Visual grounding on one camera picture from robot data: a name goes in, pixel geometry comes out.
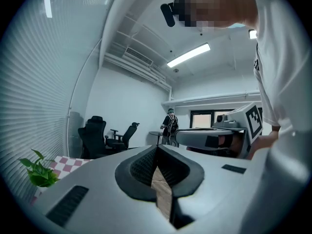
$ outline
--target neck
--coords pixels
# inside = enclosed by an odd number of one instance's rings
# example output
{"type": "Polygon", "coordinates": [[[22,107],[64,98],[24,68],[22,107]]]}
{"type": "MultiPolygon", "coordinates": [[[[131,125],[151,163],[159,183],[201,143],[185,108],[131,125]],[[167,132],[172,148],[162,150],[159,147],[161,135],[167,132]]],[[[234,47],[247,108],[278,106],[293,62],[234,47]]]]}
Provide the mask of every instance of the neck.
{"type": "Polygon", "coordinates": [[[255,0],[232,0],[235,21],[258,31],[258,9],[255,0]]]}

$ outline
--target window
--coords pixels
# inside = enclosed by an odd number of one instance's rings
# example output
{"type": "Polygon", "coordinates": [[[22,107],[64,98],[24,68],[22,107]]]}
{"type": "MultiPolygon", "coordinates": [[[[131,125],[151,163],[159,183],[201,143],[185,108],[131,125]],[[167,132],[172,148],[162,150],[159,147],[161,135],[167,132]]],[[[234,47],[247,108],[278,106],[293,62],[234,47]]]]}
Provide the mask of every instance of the window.
{"type": "MultiPolygon", "coordinates": [[[[258,108],[262,120],[262,108],[258,108]]],[[[233,109],[191,111],[190,128],[210,128],[216,122],[218,115],[226,115],[233,109]]]]}

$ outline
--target person wearing backpack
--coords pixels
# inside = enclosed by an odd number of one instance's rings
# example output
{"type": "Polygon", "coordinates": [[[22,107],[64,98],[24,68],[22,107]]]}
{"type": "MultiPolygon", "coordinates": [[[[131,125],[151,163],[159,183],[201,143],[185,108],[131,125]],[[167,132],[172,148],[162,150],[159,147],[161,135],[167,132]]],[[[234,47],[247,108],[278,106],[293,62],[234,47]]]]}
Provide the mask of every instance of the person wearing backpack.
{"type": "Polygon", "coordinates": [[[161,144],[178,147],[175,137],[175,132],[178,130],[178,123],[177,117],[174,115],[174,110],[172,108],[169,108],[168,115],[165,117],[160,129],[164,129],[161,144]]]}

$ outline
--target black window frame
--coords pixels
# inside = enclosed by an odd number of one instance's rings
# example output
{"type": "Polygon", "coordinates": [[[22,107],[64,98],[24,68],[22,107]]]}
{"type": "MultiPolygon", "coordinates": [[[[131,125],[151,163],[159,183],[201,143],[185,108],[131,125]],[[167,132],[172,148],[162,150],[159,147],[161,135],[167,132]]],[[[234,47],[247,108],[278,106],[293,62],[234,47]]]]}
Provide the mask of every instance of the black window frame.
{"type": "MultiPolygon", "coordinates": [[[[215,112],[223,112],[223,111],[233,111],[234,109],[217,109],[217,110],[193,110],[191,111],[190,115],[190,128],[192,128],[193,124],[193,116],[194,115],[211,115],[211,123],[210,125],[214,125],[214,119],[215,119],[215,112]]],[[[262,121],[262,107],[258,107],[260,116],[261,116],[261,121],[262,121]]]]}

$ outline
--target wooden surface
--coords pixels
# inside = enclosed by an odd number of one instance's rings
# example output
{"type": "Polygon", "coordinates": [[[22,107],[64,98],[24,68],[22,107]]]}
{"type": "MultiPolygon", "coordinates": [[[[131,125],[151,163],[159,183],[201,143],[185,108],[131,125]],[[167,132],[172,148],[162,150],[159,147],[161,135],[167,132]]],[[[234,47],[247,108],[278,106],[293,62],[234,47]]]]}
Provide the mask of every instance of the wooden surface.
{"type": "Polygon", "coordinates": [[[165,178],[162,176],[158,167],[154,172],[151,187],[157,192],[157,206],[159,210],[166,219],[169,219],[172,202],[172,192],[171,188],[167,184],[165,178]]]}

